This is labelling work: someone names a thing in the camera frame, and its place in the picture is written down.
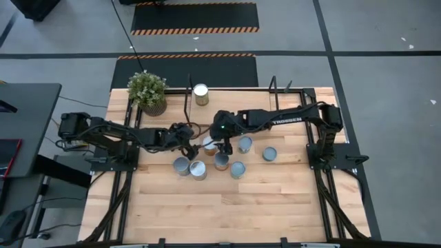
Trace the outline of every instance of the floor mat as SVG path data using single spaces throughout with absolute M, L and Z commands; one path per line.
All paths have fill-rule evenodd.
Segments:
M 136 6 L 133 35 L 257 32 L 255 3 L 166 3 Z
M 208 87 L 258 87 L 256 58 L 253 54 L 159 54 L 140 55 L 143 68 L 167 79 L 170 87 L 193 84 Z M 140 72 L 135 56 L 120 56 L 116 62 L 113 88 L 127 88 L 128 80 Z

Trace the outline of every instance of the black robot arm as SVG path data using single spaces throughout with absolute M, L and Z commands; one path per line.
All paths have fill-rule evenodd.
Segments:
M 340 108 L 324 102 L 278 111 L 241 110 L 237 115 L 220 110 L 214 116 L 210 136 L 215 141 L 223 140 L 224 143 L 217 146 L 222 153 L 230 155 L 233 151 L 229 139 L 232 137 L 270 130 L 274 125 L 301 121 L 313 123 L 322 134 L 317 142 L 317 158 L 324 161 L 331 160 L 334 157 L 334 140 L 336 134 L 343 128 L 343 122 Z
M 135 129 L 86 113 L 69 113 L 61 116 L 59 136 L 64 141 L 81 140 L 107 150 L 109 156 L 128 160 L 129 146 L 139 146 L 150 153 L 181 150 L 192 160 L 198 154 L 197 145 L 190 145 L 193 130 L 184 123 L 174 123 L 166 128 Z

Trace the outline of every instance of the concrete floor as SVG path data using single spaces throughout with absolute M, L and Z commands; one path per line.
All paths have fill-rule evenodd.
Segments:
M 210 2 L 183 0 L 188 2 Z M 313 1 L 256 0 L 260 32 L 132 37 L 138 52 L 325 51 Z M 127 28 L 134 6 L 115 3 Z M 441 50 L 438 0 L 321 0 L 334 51 Z M 0 34 L 14 12 L 0 0 Z M 42 23 L 20 14 L 2 54 L 130 52 L 110 0 L 63 0 Z M 116 59 L 0 59 L 0 79 L 10 83 L 61 83 L 62 96 L 106 105 Z M 336 57 L 360 150 L 365 163 L 383 240 L 441 244 L 437 148 L 441 145 L 441 57 Z M 330 86 L 334 80 L 325 56 L 258 56 L 260 86 L 273 75 L 280 86 Z M 105 109 L 59 100 L 63 112 L 104 116 Z M 57 139 L 51 124 L 47 137 Z M 40 151 L 59 151 L 44 141 Z M 43 227 L 74 224 L 81 209 L 48 212 Z M 27 240 L 25 247 L 73 243 L 79 228 L 55 230 L 50 240 Z

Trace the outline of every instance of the green leaves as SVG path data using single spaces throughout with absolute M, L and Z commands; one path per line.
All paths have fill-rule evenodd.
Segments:
M 144 70 L 142 73 L 136 72 L 134 76 L 129 78 L 129 99 L 133 99 L 134 103 L 140 107 L 151 107 L 158 102 L 164 101 L 164 90 L 168 88 L 165 84 L 166 79 L 148 73 Z

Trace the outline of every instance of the tin can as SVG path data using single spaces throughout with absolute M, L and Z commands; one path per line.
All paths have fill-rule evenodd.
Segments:
M 245 174 L 245 165 L 242 162 L 234 162 L 230 174 L 234 179 L 240 179 Z
M 268 162 L 272 162 L 277 158 L 277 150 L 274 147 L 267 147 L 263 150 L 262 153 L 263 159 Z
M 225 171 L 228 169 L 228 156 L 225 154 L 221 154 L 220 152 L 214 155 L 214 168 L 218 171 Z
M 181 176 L 186 176 L 190 174 L 190 166 L 188 162 L 189 162 L 188 158 L 185 157 L 177 158 L 173 162 L 174 171 Z
M 242 138 L 239 139 L 239 152 L 241 154 L 246 154 L 247 152 L 249 152 L 249 149 L 251 149 L 251 146 L 253 145 L 253 140 L 248 137 L 248 136 L 244 136 Z
M 218 150 L 217 146 L 211 143 L 212 141 L 213 139 L 210 136 L 205 137 L 204 140 L 202 141 L 202 145 L 204 146 L 204 152 L 208 156 L 214 156 Z
M 207 169 L 204 162 L 194 161 L 190 165 L 190 173 L 192 173 L 194 180 L 204 180 L 207 177 Z
M 198 83 L 193 89 L 196 104 L 205 106 L 208 104 L 208 87 L 203 83 Z

